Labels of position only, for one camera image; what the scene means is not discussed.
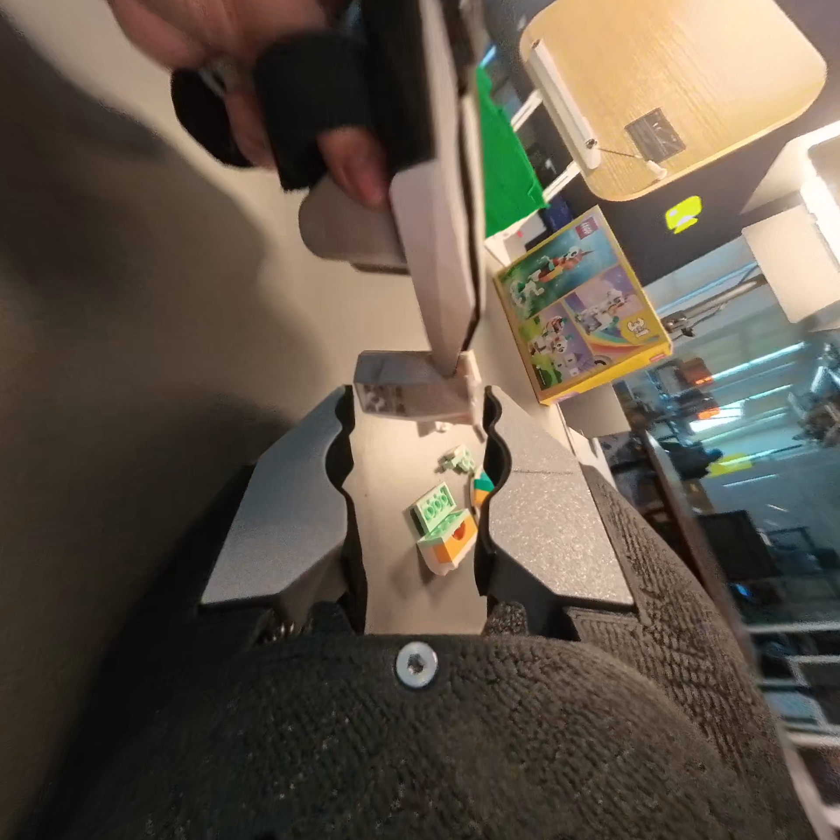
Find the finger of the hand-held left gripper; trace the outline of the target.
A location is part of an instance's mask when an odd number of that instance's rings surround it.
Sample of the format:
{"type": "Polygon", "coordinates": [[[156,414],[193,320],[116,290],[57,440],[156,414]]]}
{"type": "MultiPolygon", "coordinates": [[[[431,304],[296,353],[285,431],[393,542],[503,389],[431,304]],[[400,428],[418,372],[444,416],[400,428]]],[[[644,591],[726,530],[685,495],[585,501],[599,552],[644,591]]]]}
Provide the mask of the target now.
{"type": "Polygon", "coordinates": [[[480,135],[480,109],[474,98],[463,99],[463,176],[469,223],[469,264],[475,291],[464,350],[469,350],[487,304],[487,249],[484,155],[480,135]]]}
{"type": "Polygon", "coordinates": [[[421,1],[418,11],[433,149],[429,160],[395,174],[391,199],[434,366],[450,377],[476,315],[460,100],[440,2],[421,1]]]}

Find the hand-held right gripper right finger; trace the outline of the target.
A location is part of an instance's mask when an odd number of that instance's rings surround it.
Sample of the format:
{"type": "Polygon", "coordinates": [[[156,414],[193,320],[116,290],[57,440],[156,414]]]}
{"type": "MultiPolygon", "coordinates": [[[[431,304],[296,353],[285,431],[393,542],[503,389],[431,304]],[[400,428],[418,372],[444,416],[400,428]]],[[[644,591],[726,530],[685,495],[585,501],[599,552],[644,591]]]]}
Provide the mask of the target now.
{"type": "Polygon", "coordinates": [[[635,618],[636,601],[584,469],[501,388],[485,390],[476,585],[488,614],[516,607],[528,634],[577,634],[574,616],[635,618]]]}

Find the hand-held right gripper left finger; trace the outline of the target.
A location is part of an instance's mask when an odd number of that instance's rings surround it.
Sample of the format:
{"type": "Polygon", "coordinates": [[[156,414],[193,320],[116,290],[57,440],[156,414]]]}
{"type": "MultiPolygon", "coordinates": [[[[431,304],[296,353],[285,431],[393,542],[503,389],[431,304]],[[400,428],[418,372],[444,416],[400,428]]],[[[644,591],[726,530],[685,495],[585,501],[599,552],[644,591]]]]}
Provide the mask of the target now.
{"type": "Polygon", "coordinates": [[[270,609],[286,630],[335,602],[357,634],[366,573],[354,501],[354,396],[341,386],[258,459],[202,594],[209,610],[270,609]]]}

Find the orange white lego brick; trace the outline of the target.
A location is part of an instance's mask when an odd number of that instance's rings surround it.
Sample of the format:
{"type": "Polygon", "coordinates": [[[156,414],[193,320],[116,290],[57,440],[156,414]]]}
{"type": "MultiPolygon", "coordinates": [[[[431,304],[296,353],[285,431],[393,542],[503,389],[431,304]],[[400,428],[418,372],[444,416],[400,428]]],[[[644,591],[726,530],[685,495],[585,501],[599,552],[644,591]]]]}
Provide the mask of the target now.
{"type": "Polygon", "coordinates": [[[467,509],[456,510],[416,541],[428,569],[436,575],[455,570],[473,549],[478,527],[467,509]]]}

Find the light green lego plate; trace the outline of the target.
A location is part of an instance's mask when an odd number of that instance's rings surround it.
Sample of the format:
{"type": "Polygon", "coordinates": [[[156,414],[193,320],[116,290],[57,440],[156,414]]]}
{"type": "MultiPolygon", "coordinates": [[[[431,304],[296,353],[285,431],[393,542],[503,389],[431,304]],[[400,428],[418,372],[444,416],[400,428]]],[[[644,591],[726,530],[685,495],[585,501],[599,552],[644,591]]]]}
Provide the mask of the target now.
{"type": "Polygon", "coordinates": [[[440,481],[418,498],[409,508],[418,536],[424,538],[447,519],[461,517],[469,511],[460,507],[446,481],[440,481]]]}

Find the colourful lego box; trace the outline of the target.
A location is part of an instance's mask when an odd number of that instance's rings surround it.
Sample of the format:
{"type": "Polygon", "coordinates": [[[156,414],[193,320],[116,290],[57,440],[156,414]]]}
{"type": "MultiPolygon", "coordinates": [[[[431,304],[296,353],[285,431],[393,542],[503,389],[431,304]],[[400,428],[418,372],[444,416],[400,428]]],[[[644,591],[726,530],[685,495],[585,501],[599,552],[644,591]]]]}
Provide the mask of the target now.
{"type": "Polygon", "coordinates": [[[550,405],[674,351],[599,206],[493,279],[534,395],[550,405]]]}

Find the person's left hand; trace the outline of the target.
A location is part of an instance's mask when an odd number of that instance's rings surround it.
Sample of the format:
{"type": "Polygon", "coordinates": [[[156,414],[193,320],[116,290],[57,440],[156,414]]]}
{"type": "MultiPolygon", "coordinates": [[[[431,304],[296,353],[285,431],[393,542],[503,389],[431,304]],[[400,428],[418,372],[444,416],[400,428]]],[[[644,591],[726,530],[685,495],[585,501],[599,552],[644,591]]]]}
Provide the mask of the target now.
{"type": "MultiPolygon", "coordinates": [[[[348,1],[108,1],[126,37],[168,70],[228,60],[250,70],[288,36],[335,28],[348,1]]],[[[321,132],[317,145],[333,180],[357,202],[382,208],[390,176],[378,139],[362,127],[321,132]]]]}

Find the large green plastic bin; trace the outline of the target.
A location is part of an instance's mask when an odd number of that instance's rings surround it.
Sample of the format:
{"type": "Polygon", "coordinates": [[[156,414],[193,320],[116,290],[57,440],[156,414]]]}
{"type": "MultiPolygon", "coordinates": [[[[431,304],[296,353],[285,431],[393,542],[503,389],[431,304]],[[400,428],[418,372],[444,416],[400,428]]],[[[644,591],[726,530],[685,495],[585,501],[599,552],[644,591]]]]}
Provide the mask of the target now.
{"type": "Polygon", "coordinates": [[[530,160],[507,114],[493,101],[491,80],[476,69],[485,182],[486,237],[508,230],[547,203],[530,160]]]}

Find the light wood panel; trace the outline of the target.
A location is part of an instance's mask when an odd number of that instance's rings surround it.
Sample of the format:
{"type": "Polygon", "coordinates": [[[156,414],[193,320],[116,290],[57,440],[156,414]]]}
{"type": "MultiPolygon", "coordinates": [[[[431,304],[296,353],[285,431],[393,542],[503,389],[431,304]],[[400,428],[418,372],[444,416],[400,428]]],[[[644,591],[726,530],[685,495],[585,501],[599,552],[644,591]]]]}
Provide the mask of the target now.
{"type": "Polygon", "coordinates": [[[597,198],[624,203],[799,118],[827,64],[770,1],[558,1],[519,55],[597,198]]]}

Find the white cabinet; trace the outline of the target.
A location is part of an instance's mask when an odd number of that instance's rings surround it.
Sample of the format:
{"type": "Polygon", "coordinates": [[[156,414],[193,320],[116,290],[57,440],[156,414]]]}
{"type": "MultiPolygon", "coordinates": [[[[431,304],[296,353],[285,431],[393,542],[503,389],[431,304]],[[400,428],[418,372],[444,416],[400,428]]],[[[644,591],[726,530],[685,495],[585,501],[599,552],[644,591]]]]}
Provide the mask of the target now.
{"type": "Polygon", "coordinates": [[[787,143],[742,210],[742,236],[786,318],[839,330],[839,121],[787,143]]]}

